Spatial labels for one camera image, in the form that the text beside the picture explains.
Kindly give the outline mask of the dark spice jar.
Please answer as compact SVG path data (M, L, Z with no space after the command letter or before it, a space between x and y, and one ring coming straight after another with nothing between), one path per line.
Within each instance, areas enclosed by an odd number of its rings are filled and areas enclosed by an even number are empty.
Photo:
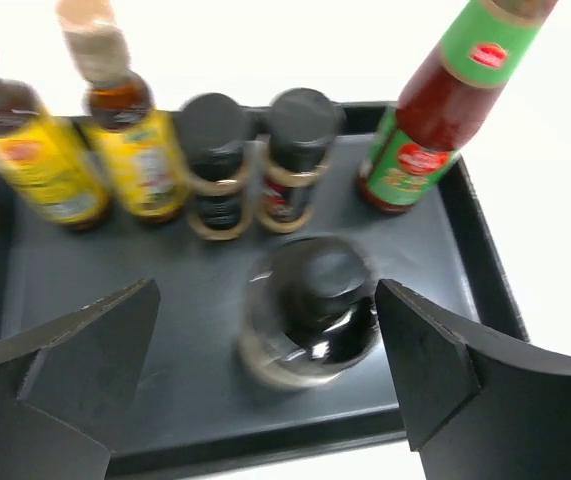
M270 104L262 158L260 223L277 234L297 231L312 216L312 196L329 166L344 113L325 94L292 88Z
M247 195L251 161L245 156L253 133L248 114L227 95L202 94L183 106L177 133L191 190L190 227L208 241L238 238L252 220Z

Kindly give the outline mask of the red sauce bottle green label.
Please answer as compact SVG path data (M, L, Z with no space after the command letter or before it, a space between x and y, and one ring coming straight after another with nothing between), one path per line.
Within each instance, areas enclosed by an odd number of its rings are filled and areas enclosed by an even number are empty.
M459 160L556 4L469 1L384 113L358 171L361 196L403 214Z

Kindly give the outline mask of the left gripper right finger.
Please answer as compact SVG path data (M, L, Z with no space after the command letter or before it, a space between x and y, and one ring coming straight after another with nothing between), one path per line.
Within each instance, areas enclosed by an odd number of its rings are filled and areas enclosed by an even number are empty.
M571 356L393 280L375 303L402 420L429 479L571 479Z

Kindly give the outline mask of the clear shaker black cap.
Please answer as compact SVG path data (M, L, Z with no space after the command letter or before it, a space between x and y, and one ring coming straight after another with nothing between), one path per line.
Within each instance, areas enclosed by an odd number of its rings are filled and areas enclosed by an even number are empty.
M335 235L285 242L263 255L246 284L239 356L278 390L319 387L380 341L376 278L365 251Z

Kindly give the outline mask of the yellow label sauce bottle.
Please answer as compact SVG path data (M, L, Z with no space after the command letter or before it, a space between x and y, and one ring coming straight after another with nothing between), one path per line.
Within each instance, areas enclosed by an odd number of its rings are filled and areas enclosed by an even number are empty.
M42 217L84 230L109 214L111 197L67 120L28 84L0 78L0 174Z

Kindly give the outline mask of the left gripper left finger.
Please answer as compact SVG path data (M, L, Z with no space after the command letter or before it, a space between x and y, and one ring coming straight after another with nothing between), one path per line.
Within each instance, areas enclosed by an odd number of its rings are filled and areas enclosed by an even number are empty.
M102 479L160 305L155 281L0 340L0 479Z

